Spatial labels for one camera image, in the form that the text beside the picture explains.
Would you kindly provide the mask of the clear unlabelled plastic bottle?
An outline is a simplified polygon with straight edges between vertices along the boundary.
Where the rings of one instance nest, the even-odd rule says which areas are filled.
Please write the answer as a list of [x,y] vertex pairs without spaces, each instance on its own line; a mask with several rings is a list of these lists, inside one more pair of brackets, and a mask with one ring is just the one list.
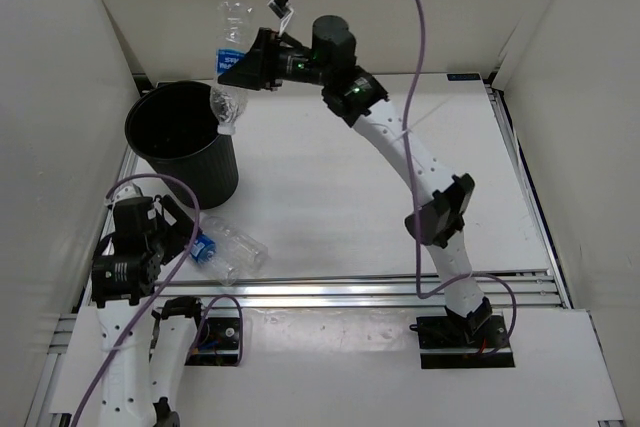
[[216,244],[213,266],[227,277],[257,275],[269,258],[264,244],[224,218],[207,216],[200,226]]

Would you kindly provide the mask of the clear bottle blue label front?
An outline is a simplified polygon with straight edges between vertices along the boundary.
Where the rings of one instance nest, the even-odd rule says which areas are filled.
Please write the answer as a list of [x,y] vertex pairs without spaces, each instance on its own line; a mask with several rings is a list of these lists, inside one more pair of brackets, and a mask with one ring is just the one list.
[[210,280],[231,286],[238,279],[238,267],[225,245],[202,229],[189,251],[191,261]]

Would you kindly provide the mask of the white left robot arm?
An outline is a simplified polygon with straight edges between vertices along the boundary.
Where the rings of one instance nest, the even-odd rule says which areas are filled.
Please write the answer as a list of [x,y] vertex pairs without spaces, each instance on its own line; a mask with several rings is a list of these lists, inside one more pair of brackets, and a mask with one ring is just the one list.
[[182,265],[200,229],[168,195],[151,197],[133,182],[107,197],[113,230],[91,265],[103,361],[90,387],[100,391],[101,426],[177,426],[177,389],[189,347],[210,324],[195,297],[156,308],[167,264]]

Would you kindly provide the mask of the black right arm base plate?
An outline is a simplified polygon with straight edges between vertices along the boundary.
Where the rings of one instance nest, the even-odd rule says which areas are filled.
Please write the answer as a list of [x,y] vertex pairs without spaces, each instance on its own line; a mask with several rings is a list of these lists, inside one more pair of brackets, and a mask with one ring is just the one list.
[[514,368],[508,329],[502,315],[493,315],[468,338],[448,317],[418,317],[409,329],[418,337],[421,368],[499,369]]

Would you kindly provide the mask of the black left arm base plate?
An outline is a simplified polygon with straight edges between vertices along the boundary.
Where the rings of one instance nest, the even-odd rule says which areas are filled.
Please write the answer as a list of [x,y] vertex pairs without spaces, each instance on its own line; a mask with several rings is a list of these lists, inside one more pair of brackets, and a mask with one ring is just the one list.
[[213,312],[207,316],[187,366],[237,367],[241,361],[243,326],[238,312]]

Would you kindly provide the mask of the clear bottle blue label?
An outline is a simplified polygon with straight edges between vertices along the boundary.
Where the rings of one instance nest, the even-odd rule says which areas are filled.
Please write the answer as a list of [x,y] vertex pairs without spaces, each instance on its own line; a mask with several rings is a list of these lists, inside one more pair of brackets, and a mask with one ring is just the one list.
[[250,49],[255,34],[251,27],[252,8],[241,2],[223,1],[219,5],[221,24],[216,40],[215,82],[210,89],[210,107],[218,122],[220,135],[232,136],[237,120],[248,103],[248,93],[226,86],[220,77],[227,73]]
[[210,280],[231,286],[238,279],[238,267],[225,245],[202,229],[189,251],[191,261]]

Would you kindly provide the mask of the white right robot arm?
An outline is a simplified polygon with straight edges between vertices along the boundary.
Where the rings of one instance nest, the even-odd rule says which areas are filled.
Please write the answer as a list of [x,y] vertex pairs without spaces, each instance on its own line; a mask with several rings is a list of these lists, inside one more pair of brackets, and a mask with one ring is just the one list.
[[274,91],[283,82],[318,85],[328,109],[366,139],[411,191],[413,212],[405,227],[427,250],[444,286],[449,334],[470,347],[486,331],[490,301],[472,277],[463,229],[475,182],[442,164],[403,124],[388,92],[357,64],[356,38],[333,15],[316,19],[310,46],[287,33],[259,29],[241,57],[218,75],[219,84]]

